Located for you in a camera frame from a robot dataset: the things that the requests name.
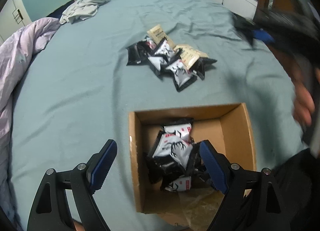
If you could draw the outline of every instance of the plastic bag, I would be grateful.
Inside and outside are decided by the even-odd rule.
[[[178,192],[181,208],[193,231],[206,231],[221,206],[224,195],[212,188]]]

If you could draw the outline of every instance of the snack packet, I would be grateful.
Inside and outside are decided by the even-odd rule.
[[[191,49],[182,48],[180,53],[183,64],[186,66],[187,70],[194,65],[194,63],[200,58],[200,56]]]
[[[170,183],[174,182],[176,179],[181,177],[197,177],[198,173],[202,173],[197,170],[197,167],[201,165],[201,157],[200,157],[200,143],[191,144],[192,150],[189,154],[187,168],[183,170],[184,174],[179,176],[178,172],[170,172],[167,175],[163,175],[162,183],[160,190],[164,190],[166,187],[170,186]]]
[[[197,77],[187,70],[181,59],[178,59],[167,66],[165,71],[172,73],[173,83],[178,92],[190,86],[197,80]]]
[[[163,31],[161,25],[157,25],[155,26],[154,28],[152,28],[151,30],[149,30],[148,32],[148,35],[150,38],[153,39],[153,41],[156,43],[156,44],[159,44],[160,41],[163,39],[163,38],[166,38],[168,40],[168,44],[169,46],[173,49],[175,47],[175,44],[173,43],[173,41],[167,36],[167,34]]]
[[[168,186],[164,188],[170,192],[180,192],[191,189],[191,177],[178,178],[175,181],[169,183]]]
[[[129,65],[144,64],[147,61],[149,54],[156,48],[154,41],[146,37],[144,40],[132,44],[127,47]]]
[[[171,133],[164,133],[156,140],[158,143],[152,157],[170,155],[184,169],[187,168],[189,155],[193,146]]]
[[[150,56],[148,57],[149,63],[150,63],[150,68],[154,72],[154,74],[157,77],[161,76],[161,71],[165,66],[167,66],[167,61],[164,59],[164,57],[153,57]]]
[[[154,49],[151,56],[163,56],[166,58],[166,61],[171,62],[171,59],[175,56],[175,52],[169,46],[168,40],[163,38]]]
[[[192,123],[193,118],[182,118],[168,124],[163,124],[162,128],[164,132],[175,134],[182,140],[189,142]]]
[[[216,189],[214,187],[213,181],[212,181],[209,173],[207,172],[205,165],[201,165],[201,166],[197,167],[195,169],[195,173],[199,177],[200,180],[202,180],[204,183],[208,184],[212,188]]]
[[[199,58],[194,65],[190,68],[190,71],[195,73],[201,80],[204,80],[204,72],[208,65],[217,62],[216,59],[211,58]]]
[[[192,50],[193,52],[195,52],[196,54],[198,54],[201,58],[208,58],[208,57],[209,57],[207,53],[202,52],[202,51],[200,51],[200,50],[197,50],[197,49],[191,47],[191,46],[188,45],[188,44],[178,44],[178,45],[176,45],[176,47],[174,48],[174,51],[176,51],[176,50],[179,49],[179,48],[182,48],[182,49],[183,49],[183,48],[190,49],[190,50]]]
[[[147,167],[149,169],[149,181],[151,184],[159,182],[166,187],[170,182],[184,176],[185,170],[170,155],[164,157],[147,156]]]

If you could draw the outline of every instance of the grey cloth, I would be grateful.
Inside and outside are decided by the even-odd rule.
[[[126,47],[161,24],[175,42],[218,62],[182,92],[148,65],[126,66]],[[118,155],[94,194],[112,231],[177,230],[135,210],[128,134],[129,111],[245,102],[257,168],[273,168],[301,150],[292,118],[293,85],[261,42],[253,50],[233,28],[231,13],[211,0],[112,0],[92,19],[65,24],[31,64],[14,96],[11,183],[26,230],[46,170],[87,162],[108,139]],[[71,192],[71,214],[79,220]]]
[[[85,20],[91,18],[97,14],[98,7],[107,2],[110,2],[110,0],[77,0],[62,13],[60,24],[67,22],[72,24],[78,19]]]

